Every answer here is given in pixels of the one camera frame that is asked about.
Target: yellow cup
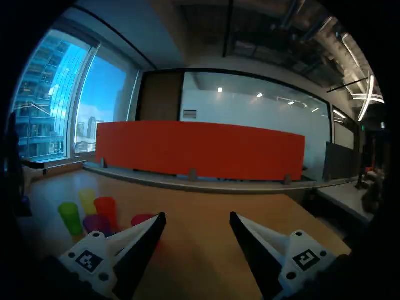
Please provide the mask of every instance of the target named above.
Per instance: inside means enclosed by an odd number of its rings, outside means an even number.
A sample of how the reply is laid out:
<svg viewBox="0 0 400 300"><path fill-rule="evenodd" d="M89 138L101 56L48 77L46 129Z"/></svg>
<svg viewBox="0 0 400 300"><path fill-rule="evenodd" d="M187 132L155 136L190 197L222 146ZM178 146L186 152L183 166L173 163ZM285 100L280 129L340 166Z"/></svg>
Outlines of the yellow cup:
<svg viewBox="0 0 400 300"><path fill-rule="evenodd" d="M79 199L82 203L84 213L87 216L97 215L95 206L96 192L91 188L81 189L79 191Z"/></svg>

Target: orange divider panel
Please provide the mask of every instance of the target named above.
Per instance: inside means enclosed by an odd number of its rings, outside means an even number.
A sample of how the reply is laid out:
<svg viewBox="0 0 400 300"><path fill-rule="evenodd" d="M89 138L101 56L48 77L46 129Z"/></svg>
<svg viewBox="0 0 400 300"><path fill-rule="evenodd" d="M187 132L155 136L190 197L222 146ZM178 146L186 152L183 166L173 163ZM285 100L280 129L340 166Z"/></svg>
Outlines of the orange divider panel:
<svg viewBox="0 0 400 300"><path fill-rule="evenodd" d="M302 175L306 139L275 130L200 122L136 121L97 125L96 160L163 174L239 180Z"/></svg>

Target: window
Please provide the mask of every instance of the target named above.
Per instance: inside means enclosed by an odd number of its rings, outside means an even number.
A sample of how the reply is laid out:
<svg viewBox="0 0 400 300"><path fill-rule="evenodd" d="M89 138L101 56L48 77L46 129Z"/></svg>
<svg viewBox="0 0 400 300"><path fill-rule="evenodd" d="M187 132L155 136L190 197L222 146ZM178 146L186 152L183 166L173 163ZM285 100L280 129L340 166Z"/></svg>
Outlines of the window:
<svg viewBox="0 0 400 300"><path fill-rule="evenodd" d="M196 112L196 118L185 114ZM180 120L240 125L305 136L303 175L321 181L326 142L331 141L328 105L287 86L245 76L187 72Z"/></svg>
<svg viewBox="0 0 400 300"><path fill-rule="evenodd" d="M66 114L71 93L90 46L51 30L22 76L14 100L22 158L64 157Z"/></svg>
<svg viewBox="0 0 400 300"><path fill-rule="evenodd" d="M51 30L32 55L13 104L21 158L93 153L99 123L127 121L138 70L118 50L90 43Z"/></svg>
<svg viewBox="0 0 400 300"><path fill-rule="evenodd" d="M336 106L333 106L333 123L335 144L351 150L359 146L357 123Z"/></svg>
<svg viewBox="0 0 400 300"><path fill-rule="evenodd" d="M74 137L76 154L96 151L99 123L126 121L137 70L131 63L101 47L81 92Z"/></svg>

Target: cloud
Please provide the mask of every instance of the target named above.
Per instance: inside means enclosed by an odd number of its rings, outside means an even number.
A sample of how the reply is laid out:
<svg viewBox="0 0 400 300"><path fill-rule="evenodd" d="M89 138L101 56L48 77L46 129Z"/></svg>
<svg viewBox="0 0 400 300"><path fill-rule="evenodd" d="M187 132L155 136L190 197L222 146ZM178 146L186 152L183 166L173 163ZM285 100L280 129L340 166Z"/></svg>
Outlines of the cloud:
<svg viewBox="0 0 400 300"><path fill-rule="evenodd" d="M87 124L91 117L95 117L96 120L102 120L104 122L112 122L114 118L114 112L112 110L99 110L94 105L81 103L79 105L77 121Z"/></svg>

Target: table surface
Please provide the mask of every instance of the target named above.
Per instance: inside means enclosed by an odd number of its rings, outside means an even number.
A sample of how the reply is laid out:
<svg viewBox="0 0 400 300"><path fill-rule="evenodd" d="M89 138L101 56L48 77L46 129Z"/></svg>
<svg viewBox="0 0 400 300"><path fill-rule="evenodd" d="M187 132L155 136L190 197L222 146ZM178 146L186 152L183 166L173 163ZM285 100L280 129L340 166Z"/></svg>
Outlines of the table surface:
<svg viewBox="0 0 400 300"><path fill-rule="evenodd" d="M329 187L321 187L317 191L332 203L340 206L364 223L369 223L374 215L363 208L362 197L366 189L356 189L357 182L350 182Z"/></svg>
<svg viewBox="0 0 400 300"><path fill-rule="evenodd" d="M118 223L137 214L166 213L166 226L134 299L261 299L261 293L230 227L230 212L288 235L301 229L335 255L350 249L328 227L286 195L224 195L149 187L79 170L31 186L33 217L19 219L27 242L42 258L74 245L57 208L79 205L91 188L117 203Z"/></svg>

